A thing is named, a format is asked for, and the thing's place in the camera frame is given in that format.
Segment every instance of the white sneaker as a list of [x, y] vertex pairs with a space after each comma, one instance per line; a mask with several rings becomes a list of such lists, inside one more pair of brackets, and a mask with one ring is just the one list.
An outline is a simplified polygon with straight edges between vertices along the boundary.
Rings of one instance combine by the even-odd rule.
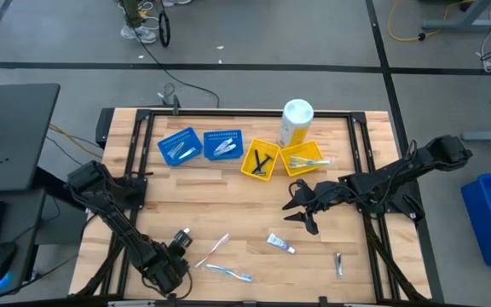
[[162, 0], [162, 5], [164, 5], [166, 8], [169, 8], [170, 6], [174, 6], [176, 4], [187, 4], [191, 1], [193, 0]]
[[157, 35], [154, 34], [152, 30], [146, 29], [145, 26], [140, 26], [134, 29], [130, 26], [124, 25], [122, 30], [120, 30], [120, 36], [128, 39], [139, 38], [142, 43], [154, 43], [157, 41]]

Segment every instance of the yellow basket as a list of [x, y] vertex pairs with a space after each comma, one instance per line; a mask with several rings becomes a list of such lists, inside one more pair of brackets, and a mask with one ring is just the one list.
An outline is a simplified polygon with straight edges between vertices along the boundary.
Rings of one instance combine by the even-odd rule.
[[[266, 172], [265, 176], [251, 174], [253, 170], [257, 168], [255, 149], [259, 153], [259, 160], [261, 160], [261, 162], [266, 159], [266, 155], [272, 157], [272, 159], [270, 159], [265, 165], [263, 165], [263, 171]], [[247, 150], [247, 155], [245, 156], [244, 163], [242, 164], [241, 172], [249, 177], [268, 181], [272, 176], [272, 171], [274, 170], [274, 166], [276, 165], [276, 160], [278, 159], [279, 152], [280, 146], [271, 142], [265, 142], [263, 140], [254, 138], [253, 141], [251, 141], [249, 149]]]
[[281, 159], [283, 160], [283, 164], [286, 166], [287, 174], [289, 174], [290, 177], [304, 174], [309, 171], [317, 170], [323, 166], [323, 165], [311, 165], [311, 166], [298, 167], [298, 168], [291, 168], [289, 166], [291, 157], [301, 157], [305, 159], [323, 159], [323, 157], [321, 156], [320, 148], [317, 146], [317, 143], [315, 141], [310, 141], [295, 146], [291, 146], [289, 148], [281, 149], [280, 156]]

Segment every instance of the table leg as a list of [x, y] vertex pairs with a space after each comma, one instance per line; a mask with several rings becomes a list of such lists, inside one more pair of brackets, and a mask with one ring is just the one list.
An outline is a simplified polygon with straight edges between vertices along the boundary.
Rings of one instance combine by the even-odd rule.
[[71, 192], [64, 188], [65, 184], [65, 182], [38, 166], [35, 170], [32, 187], [45, 188], [49, 195], [65, 201], [80, 211], [85, 211], [86, 208], [74, 200]]
[[478, 20], [478, 16], [490, 5], [491, 0], [477, 0], [465, 12], [461, 20], [425, 20], [424, 29], [491, 30], [491, 20]]
[[24, 273], [24, 281], [30, 281], [35, 276], [33, 276], [33, 265], [35, 264], [35, 259], [38, 257], [39, 245], [34, 244], [32, 248], [32, 253], [30, 254], [30, 262], [27, 265], [26, 273]]

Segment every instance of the small metal tool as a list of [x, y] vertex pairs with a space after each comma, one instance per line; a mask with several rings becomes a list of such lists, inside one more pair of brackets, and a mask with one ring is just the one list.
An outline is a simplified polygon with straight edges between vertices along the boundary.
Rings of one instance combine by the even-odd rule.
[[340, 252], [337, 252], [337, 254], [334, 256], [334, 263], [337, 267], [337, 278], [341, 279], [344, 277], [344, 272], [342, 270], [342, 254]]
[[255, 149], [255, 161], [257, 162], [257, 166], [261, 164], [261, 159], [259, 158], [259, 151]]
[[260, 165], [258, 165], [258, 166], [257, 166], [257, 168], [251, 172], [251, 174], [256, 174], [257, 172], [261, 171], [261, 170], [263, 169], [263, 166], [264, 166], [264, 165], [265, 165], [267, 162], [269, 162], [269, 160], [270, 160], [270, 159], [272, 159], [272, 157], [270, 157], [269, 155], [266, 155], [266, 159], [264, 159], [264, 161], [263, 161], [263, 162], [261, 162], [261, 164], [260, 164]]
[[188, 155], [192, 154], [193, 152], [196, 151], [196, 148], [190, 148], [188, 151], [186, 151], [184, 154], [182, 154], [179, 159], [183, 159], [187, 157]]

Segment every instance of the wooden tabletop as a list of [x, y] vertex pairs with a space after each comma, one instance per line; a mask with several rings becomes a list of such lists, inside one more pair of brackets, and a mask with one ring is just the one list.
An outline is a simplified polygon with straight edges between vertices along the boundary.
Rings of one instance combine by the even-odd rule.
[[[115, 177], [124, 173], [135, 114], [134, 108], [120, 108], [113, 115], [102, 162]], [[375, 165], [379, 168], [399, 158], [396, 142], [387, 112], [366, 112], [366, 116]], [[205, 268], [191, 268], [194, 289], [187, 299], [315, 302], [320, 296], [327, 296], [329, 302], [375, 301], [363, 222], [354, 206], [336, 206], [317, 214], [319, 235], [310, 235], [302, 223], [283, 220], [298, 209], [281, 210], [290, 199], [287, 187], [296, 179], [302, 178], [314, 187], [317, 182], [336, 181], [340, 176], [355, 173], [344, 119], [315, 118], [306, 139], [317, 141], [324, 157], [334, 157], [335, 163], [299, 177], [289, 177], [279, 159], [268, 182], [240, 173], [244, 156], [212, 162], [201, 154], [178, 167], [166, 165], [157, 142], [189, 126], [194, 127], [200, 139], [206, 131], [240, 129], [246, 153], [252, 138], [275, 142], [280, 119], [155, 117], [147, 163], [147, 171], [153, 175], [148, 177], [146, 204], [138, 217], [138, 230], [154, 240], [169, 242], [179, 229], [190, 228], [194, 242], [185, 258], [191, 267], [229, 233], [231, 240], [207, 263], [247, 273], [253, 278], [253, 282], [248, 283]], [[144, 130], [142, 128], [139, 144], [143, 143]], [[361, 131], [356, 130], [363, 154]], [[138, 149], [135, 169], [140, 156]], [[361, 159], [363, 165], [367, 165], [365, 157]], [[414, 224], [400, 214], [388, 214], [386, 220], [395, 261], [418, 291], [430, 297]], [[269, 245], [266, 240], [271, 233], [286, 240], [295, 248], [295, 254]], [[110, 236], [111, 231], [99, 218], [84, 231], [70, 293], [81, 289], [97, 271], [107, 256]], [[336, 252], [343, 255], [342, 279], [337, 278], [335, 270]], [[378, 261], [384, 293], [389, 297], [385, 267], [379, 258]], [[113, 271], [113, 292], [119, 266], [120, 260]], [[185, 278], [176, 290], [177, 296], [184, 294], [188, 287], [189, 281]], [[156, 292], [142, 285], [139, 273], [132, 266], [124, 296], [159, 298]]]

